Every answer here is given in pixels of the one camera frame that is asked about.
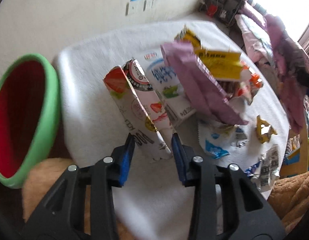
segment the wall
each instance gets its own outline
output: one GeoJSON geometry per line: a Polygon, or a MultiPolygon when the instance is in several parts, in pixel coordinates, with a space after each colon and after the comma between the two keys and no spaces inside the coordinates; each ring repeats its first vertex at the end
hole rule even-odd
{"type": "Polygon", "coordinates": [[[155,8],[126,16],[129,1],[3,0],[0,66],[30,52],[51,60],[62,48],[82,39],[123,26],[179,18],[199,7],[199,0],[157,0],[155,8]]]}

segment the window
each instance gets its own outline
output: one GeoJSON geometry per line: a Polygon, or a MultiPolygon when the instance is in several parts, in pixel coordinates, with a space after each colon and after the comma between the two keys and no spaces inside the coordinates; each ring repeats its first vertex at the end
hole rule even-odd
{"type": "Polygon", "coordinates": [[[309,0],[254,0],[268,13],[279,16],[289,36],[298,41],[309,24],[309,0]]]}

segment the red object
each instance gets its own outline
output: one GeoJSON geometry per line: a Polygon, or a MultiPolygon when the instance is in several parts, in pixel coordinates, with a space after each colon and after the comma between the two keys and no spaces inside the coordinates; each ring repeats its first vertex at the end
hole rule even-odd
{"type": "Polygon", "coordinates": [[[207,10],[207,15],[210,16],[210,17],[213,17],[214,14],[216,13],[218,7],[214,4],[211,4],[209,7],[208,7],[208,10],[207,10]]]}
{"type": "Polygon", "coordinates": [[[153,122],[155,123],[155,122],[164,120],[164,119],[166,119],[166,118],[168,118],[168,114],[167,114],[167,113],[163,113],[161,116],[158,116],[157,119],[154,119],[153,122]]]}
{"type": "Polygon", "coordinates": [[[32,142],[45,93],[45,73],[40,63],[17,66],[0,90],[0,173],[13,176],[32,142]]]}
{"type": "Polygon", "coordinates": [[[153,111],[155,111],[156,113],[159,113],[159,112],[161,112],[162,104],[160,104],[160,103],[151,104],[150,107],[153,111]]]}
{"type": "Polygon", "coordinates": [[[120,67],[111,70],[104,78],[105,83],[115,92],[122,94],[128,84],[120,67]]]}

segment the yellow snack package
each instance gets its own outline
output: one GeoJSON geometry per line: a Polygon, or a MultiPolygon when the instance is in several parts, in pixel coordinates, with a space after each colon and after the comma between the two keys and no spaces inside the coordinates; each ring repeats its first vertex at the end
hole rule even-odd
{"type": "Polygon", "coordinates": [[[257,138],[260,143],[269,142],[271,135],[277,135],[276,130],[266,120],[261,119],[260,115],[257,116],[256,127],[257,138]]]}
{"type": "Polygon", "coordinates": [[[175,41],[190,41],[194,49],[201,48],[201,41],[198,37],[189,30],[186,26],[174,38],[175,41]]]}
{"type": "Polygon", "coordinates": [[[241,80],[243,66],[240,62],[240,52],[196,49],[195,54],[201,59],[216,80],[241,80]]]}

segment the green bowl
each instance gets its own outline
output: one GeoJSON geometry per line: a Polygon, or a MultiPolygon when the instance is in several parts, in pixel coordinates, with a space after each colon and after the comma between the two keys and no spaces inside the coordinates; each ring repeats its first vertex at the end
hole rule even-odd
{"type": "Polygon", "coordinates": [[[0,182],[20,188],[48,157],[60,119],[59,80],[40,54],[17,59],[0,80],[0,182]]]}

